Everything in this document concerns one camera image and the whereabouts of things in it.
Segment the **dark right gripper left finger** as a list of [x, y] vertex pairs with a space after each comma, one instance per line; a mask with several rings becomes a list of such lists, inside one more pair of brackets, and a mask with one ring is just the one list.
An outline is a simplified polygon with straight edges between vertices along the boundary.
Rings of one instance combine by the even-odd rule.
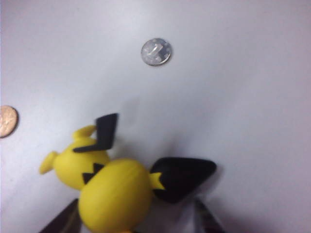
[[40, 233], [79, 233], [82, 221], [78, 212], [78, 199], [74, 199]]

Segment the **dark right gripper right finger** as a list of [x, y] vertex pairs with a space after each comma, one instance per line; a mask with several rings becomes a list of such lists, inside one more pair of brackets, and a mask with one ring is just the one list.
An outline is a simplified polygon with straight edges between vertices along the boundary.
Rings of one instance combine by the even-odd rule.
[[218, 220], [199, 198], [194, 199], [194, 232], [225, 233]]

